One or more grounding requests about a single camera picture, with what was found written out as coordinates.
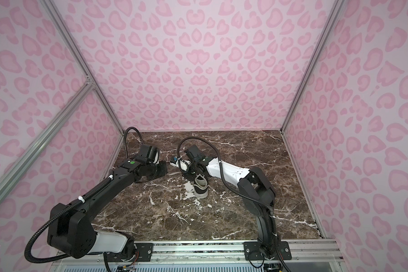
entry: black and white shoe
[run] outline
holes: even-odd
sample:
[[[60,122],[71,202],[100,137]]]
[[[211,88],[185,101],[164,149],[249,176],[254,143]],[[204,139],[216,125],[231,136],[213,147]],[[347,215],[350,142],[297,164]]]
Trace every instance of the black and white shoe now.
[[[202,174],[197,174],[195,178],[194,194],[197,199],[206,198],[208,195],[208,181]]]

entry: marble floor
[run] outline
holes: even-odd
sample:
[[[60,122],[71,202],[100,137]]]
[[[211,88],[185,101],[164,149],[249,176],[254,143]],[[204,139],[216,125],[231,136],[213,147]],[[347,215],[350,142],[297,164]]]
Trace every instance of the marble floor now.
[[[319,238],[279,131],[142,133],[145,143],[158,146],[160,159],[167,161],[176,155],[179,141],[192,135],[212,142],[224,161],[240,167],[258,166],[264,171],[277,191],[274,214],[283,239]],[[186,141],[182,147],[192,144],[205,154],[213,153],[196,140]],[[136,133],[129,133],[127,146],[129,154],[137,152]],[[122,149],[115,165],[124,158]],[[93,226],[130,233],[137,241],[257,238],[255,218],[220,179],[209,181],[205,199],[196,199],[192,190],[178,168],[168,166],[168,175],[124,189],[95,218]]]

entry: pink wall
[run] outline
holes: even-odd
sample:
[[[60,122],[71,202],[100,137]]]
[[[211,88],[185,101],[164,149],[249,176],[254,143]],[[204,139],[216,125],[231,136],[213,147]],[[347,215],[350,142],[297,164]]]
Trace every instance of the pink wall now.
[[[334,0],[57,0],[122,125],[278,129]]]
[[[70,120],[0,205],[0,272],[41,272],[51,264],[30,264],[23,256],[29,238],[57,203],[86,193],[102,178],[119,134],[95,95],[89,94]],[[46,232],[33,254],[53,256]]]
[[[0,1],[0,177],[84,79],[36,0]]]
[[[286,135],[351,271],[408,270],[408,1],[349,1]]]

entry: black mounting plate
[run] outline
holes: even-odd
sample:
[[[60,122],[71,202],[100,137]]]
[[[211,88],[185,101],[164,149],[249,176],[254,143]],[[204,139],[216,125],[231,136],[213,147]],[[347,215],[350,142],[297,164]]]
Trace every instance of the black mounting plate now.
[[[260,253],[260,242],[244,242],[243,243],[243,249],[245,253],[245,259],[247,261],[262,261],[263,256]],[[281,241],[280,245],[278,246],[278,249],[281,253],[281,256],[283,256],[284,260],[291,260],[291,253],[290,253],[290,248],[288,247],[288,242]]]
[[[136,262],[149,262],[153,253],[153,243],[135,243],[139,256]],[[122,262],[119,253],[107,254],[108,262]]]

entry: side wall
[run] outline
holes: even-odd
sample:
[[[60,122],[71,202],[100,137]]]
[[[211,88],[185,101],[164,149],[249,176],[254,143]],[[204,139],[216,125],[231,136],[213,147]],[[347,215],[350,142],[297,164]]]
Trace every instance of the side wall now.
[[[0,1],[0,177],[84,81],[36,0]]]
[[[349,1],[285,136],[351,271],[408,270],[408,1]]]
[[[26,243],[49,219],[53,206],[68,204],[104,178],[118,139],[100,101],[90,93],[0,205],[0,272],[41,272],[51,265],[27,262]],[[35,243],[34,256],[57,253],[47,245],[46,235]]]
[[[55,0],[126,128],[279,129],[334,0]]]

